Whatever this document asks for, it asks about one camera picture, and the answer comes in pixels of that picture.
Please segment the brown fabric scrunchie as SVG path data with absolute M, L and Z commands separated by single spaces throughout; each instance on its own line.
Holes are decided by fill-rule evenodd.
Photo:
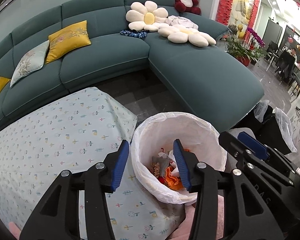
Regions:
M 157 179 L 160 177 L 160 163 L 152 163 L 151 173 Z

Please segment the orange plastic bag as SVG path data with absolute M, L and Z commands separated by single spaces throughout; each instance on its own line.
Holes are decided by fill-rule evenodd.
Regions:
M 158 181 L 173 191 L 180 191 L 184 188 L 181 178 L 172 176 L 172 167 L 170 165 L 166 168 L 165 176 L 159 177 Z

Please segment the white cotton glove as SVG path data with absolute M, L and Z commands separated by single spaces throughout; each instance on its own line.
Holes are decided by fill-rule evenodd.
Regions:
M 179 169 L 177 167 L 177 162 L 175 160 L 173 150 L 167 152 L 160 152 L 158 153 L 158 156 L 169 161 L 169 165 L 172 167 L 172 176 L 180 177 Z

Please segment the grey drawstring pouch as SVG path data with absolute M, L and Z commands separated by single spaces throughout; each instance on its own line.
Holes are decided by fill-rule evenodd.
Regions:
M 160 176 L 164 177 L 166 174 L 166 168 L 169 167 L 169 161 L 160 157 L 152 157 L 152 163 L 160 163 Z

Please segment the white lined trash bin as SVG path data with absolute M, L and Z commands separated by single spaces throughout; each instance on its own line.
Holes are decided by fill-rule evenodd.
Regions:
M 151 116 L 133 134 L 130 155 L 135 176 L 158 201 L 191 205 L 197 194 L 188 191 L 188 181 L 182 181 L 181 151 L 189 151 L 198 162 L 224 171 L 227 153 L 218 138 L 209 122 L 190 113 Z

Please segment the black bin with clear bag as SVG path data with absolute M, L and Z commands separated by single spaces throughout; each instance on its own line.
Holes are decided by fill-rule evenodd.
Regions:
M 271 107 L 269 100 L 259 102 L 235 128 L 250 129 L 260 143 L 284 155 L 297 152 L 289 117 L 282 109 Z

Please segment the pink fluffy sleeve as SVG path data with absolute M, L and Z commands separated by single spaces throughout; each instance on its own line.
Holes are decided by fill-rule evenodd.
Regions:
M 201 212 L 201 218 L 196 222 L 209 221 L 208 224 L 204 224 L 204 238 L 210 239 L 206 236 L 206 232 L 213 232 L 215 239 L 221 239 L 224 237 L 224 197 L 218 195 L 217 209 L 212 212 Z M 167 239 L 189 239 L 193 220 L 196 217 L 196 208 L 194 205 L 185 205 L 185 219 L 181 224 L 168 236 Z

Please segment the floral light blue tablecloth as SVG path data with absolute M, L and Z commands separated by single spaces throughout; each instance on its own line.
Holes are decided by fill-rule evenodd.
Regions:
M 87 88 L 50 103 L 0 131 L 0 219 L 22 229 L 63 171 L 82 172 L 131 141 L 137 116 L 107 93 Z M 108 194 L 117 239 L 166 239 L 185 218 L 182 205 L 164 204 L 126 165 Z

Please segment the potted plant red pot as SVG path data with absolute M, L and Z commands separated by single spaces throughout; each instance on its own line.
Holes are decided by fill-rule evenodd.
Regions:
M 246 67 L 252 62 L 256 63 L 266 55 L 266 50 L 255 41 L 248 40 L 245 42 L 235 35 L 228 36 L 226 41 L 226 52 Z

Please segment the magenta orchid plant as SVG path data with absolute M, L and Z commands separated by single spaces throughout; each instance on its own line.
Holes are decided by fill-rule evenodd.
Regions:
M 248 40 L 257 42 L 259 46 L 261 46 L 262 48 L 265 47 L 264 41 L 262 40 L 262 38 L 259 37 L 259 35 L 257 34 L 256 31 L 254 31 L 253 28 L 247 27 L 247 32 L 248 32 Z

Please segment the white daisy pillow flat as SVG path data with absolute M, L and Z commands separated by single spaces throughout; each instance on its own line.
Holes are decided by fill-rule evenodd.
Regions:
M 160 28 L 158 33 L 167 38 L 170 42 L 190 44 L 203 48 L 216 45 L 216 40 L 207 33 L 200 32 L 193 28 L 165 27 Z

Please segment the light blue embroidered cushion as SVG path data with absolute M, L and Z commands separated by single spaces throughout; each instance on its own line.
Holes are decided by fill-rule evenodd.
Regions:
M 35 48 L 29 50 L 19 61 L 10 81 L 10 87 L 20 79 L 30 75 L 32 72 L 40 70 L 45 62 L 49 40 L 41 43 Z

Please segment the pink white folded cloth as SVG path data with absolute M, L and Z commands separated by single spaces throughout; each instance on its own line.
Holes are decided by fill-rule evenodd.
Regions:
M 168 16 L 165 20 L 165 23 L 167 23 L 170 26 L 178 25 L 183 28 L 193 28 L 198 30 L 198 25 L 189 20 L 188 18 L 181 17 L 181 16 Z

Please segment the teal sectional sofa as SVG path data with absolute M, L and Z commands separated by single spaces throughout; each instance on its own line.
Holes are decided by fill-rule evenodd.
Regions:
M 174 44 L 157 33 L 120 34 L 133 2 L 71 0 L 34 16 L 0 42 L 0 76 L 11 78 L 20 59 L 48 36 L 86 21 L 91 44 L 77 48 L 0 93 L 0 130 L 54 100 L 104 80 L 142 70 L 158 77 L 192 114 L 219 132 L 232 128 L 264 95 L 258 78 L 217 46 Z M 151 0 L 175 13 L 174 0 Z

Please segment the blue knitted scarf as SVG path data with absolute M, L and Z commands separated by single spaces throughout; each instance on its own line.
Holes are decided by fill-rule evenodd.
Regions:
M 135 31 L 135 30 L 122 30 L 120 31 L 120 35 L 134 37 L 139 39 L 144 39 L 147 36 L 147 31 Z

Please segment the yellow cushion centre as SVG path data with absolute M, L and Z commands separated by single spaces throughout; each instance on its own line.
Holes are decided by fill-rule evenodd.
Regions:
M 87 20 L 69 25 L 49 35 L 48 39 L 49 51 L 45 60 L 46 64 L 60 59 L 72 50 L 91 45 L 87 32 Z

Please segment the white daisy pillow upright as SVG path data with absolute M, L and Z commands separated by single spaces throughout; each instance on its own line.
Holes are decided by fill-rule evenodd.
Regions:
M 168 27 L 166 23 L 168 11 L 163 7 L 158 7 L 153 1 L 145 3 L 133 2 L 130 10 L 126 13 L 128 28 L 132 31 L 157 32 L 160 28 Z

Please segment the red lattice wall decoration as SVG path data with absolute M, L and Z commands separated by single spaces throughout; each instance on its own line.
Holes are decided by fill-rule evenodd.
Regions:
M 228 25 L 231 9 L 232 9 L 233 0 L 219 0 L 216 21 Z

